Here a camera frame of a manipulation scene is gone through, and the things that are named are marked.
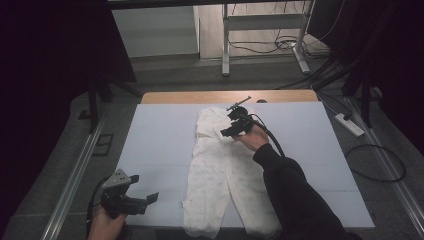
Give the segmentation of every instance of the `folded white cloth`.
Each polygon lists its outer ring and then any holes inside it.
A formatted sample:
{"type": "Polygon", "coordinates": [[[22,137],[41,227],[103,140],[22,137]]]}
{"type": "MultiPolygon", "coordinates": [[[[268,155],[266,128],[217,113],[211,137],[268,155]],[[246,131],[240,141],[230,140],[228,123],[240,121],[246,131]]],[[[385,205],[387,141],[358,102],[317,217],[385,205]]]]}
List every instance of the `folded white cloth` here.
{"type": "Polygon", "coordinates": [[[215,238],[231,192],[247,233],[269,238],[281,227],[266,192],[263,170],[252,160],[252,151],[221,135],[231,126],[228,113],[215,107],[199,111],[183,227],[190,236],[215,238]]]}

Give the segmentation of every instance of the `white wall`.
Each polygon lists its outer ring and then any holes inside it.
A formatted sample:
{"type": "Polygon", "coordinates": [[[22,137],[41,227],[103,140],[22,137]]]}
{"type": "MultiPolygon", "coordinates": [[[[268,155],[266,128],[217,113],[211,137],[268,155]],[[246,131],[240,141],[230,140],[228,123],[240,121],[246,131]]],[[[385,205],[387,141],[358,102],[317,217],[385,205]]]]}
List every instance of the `white wall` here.
{"type": "Polygon", "coordinates": [[[195,8],[129,9],[112,13],[128,56],[145,57],[198,53],[195,8]]]}

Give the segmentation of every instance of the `human hand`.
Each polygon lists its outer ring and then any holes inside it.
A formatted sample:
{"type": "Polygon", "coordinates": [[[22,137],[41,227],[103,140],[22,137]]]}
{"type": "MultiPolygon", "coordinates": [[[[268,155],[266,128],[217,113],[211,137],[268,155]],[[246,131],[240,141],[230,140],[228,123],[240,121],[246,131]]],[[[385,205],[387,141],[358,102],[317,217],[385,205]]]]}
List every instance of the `human hand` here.
{"type": "Polygon", "coordinates": [[[242,142],[247,148],[256,152],[262,145],[269,143],[268,134],[260,127],[253,125],[245,135],[232,136],[235,141],[242,142]]]}
{"type": "Polygon", "coordinates": [[[102,206],[99,206],[91,223],[88,240],[117,239],[122,230],[122,226],[125,224],[126,217],[127,215],[120,214],[116,219],[113,219],[102,206]]]}

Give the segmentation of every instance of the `white power outlet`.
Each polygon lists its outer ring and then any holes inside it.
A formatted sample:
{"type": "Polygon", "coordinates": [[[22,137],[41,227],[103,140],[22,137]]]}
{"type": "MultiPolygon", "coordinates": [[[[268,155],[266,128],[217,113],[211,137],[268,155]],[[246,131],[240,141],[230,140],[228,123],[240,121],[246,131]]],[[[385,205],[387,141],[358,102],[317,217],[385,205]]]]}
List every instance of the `white power outlet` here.
{"type": "Polygon", "coordinates": [[[334,117],[340,124],[342,124],[349,132],[351,132],[355,137],[359,137],[364,134],[364,131],[359,128],[354,122],[348,120],[344,120],[344,114],[339,113],[334,117]]]}

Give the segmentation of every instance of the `gray floor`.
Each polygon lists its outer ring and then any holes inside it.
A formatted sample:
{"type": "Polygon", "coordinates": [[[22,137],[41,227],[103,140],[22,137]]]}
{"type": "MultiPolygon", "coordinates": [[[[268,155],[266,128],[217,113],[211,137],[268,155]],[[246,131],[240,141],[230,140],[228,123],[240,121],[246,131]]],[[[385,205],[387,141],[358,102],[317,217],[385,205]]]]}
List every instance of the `gray floor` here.
{"type": "MultiPolygon", "coordinates": [[[[314,71],[324,60],[308,60],[308,62],[314,71]]],[[[292,56],[232,59],[231,76],[228,78],[221,76],[220,63],[213,60],[199,61],[191,56],[134,59],[133,67],[138,83],[132,86],[143,92],[274,89],[304,77],[292,56]]],[[[343,81],[339,81],[324,90],[332,95],[340,95],[342,84],[343,81]]],[[[136,105],[140,102],[140,99],[131,94],[114,86],[111,87],[115,98],[108,104],[110,111],[102,130],[102,134],[114,134],[111,149],[107,156],[91,157],[58,239],[85,237],[85,215],[89,197],[97,181],[114,172],[136,105]]],[[[326,102],[336,111],[345,111],[334,101],[326,100],[326,102]]],[[[56,148],[31,191],[10,219],[3,239],[39,239],[41,237],[83,148],[84,141],[87,139],[89,120],[78,120],[80,112],[87,109],[86,94],[75,98],[70,106],[67,126],[56,148]]],[[[328,111],[329,119],[344,152],[366,142],[364,137],[355,138],[351,135],[333,119],[333,115],[331,111],[328,111]]],[[[424,179],[420,174],[424,171],[423,156],[387,119],[379,109],[378,102],[371,104],[371,122],[384,146],[396,152],[405,161],[408,175],[404,181],[423,206],[424,179]]],[[[102,153],[104,150],[103,147],[97,147],[94,152],[102,153]]],[[[384,177],[370,149],[355,152],[347,161],[356,169],[384,177]]],[[[352,231],[357,232],[365,240],[421,239],[398,200],[392,184],[374,183],[358,176],[355,176],[355,179],[376,228],[352,231]]],[[[220,233],[218,239],[246,239],[245,237],[243,231],[226,230],[220,233]]],[[[138,228],[134,231],[133,239],[189,239],[189,237],[181,230],[138,228]]]]}

